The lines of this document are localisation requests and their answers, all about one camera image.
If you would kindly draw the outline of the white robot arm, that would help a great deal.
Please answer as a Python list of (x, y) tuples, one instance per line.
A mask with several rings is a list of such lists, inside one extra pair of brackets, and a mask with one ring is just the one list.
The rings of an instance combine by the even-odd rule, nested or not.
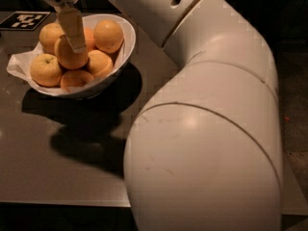
[(280, 231), (277, 71), (225, 0), (109, 0), (177, 64), (126, 142), (139, 231)]

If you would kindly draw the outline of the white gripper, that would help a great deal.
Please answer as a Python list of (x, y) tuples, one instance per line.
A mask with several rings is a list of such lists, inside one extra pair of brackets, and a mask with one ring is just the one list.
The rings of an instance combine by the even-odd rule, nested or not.
[(57, 20), (66, 35), (74, 53), (86, 50), (86, 40), (81, 13), (74, 7), (78, 0), (44, 0), (52, 7), (56, 7)]

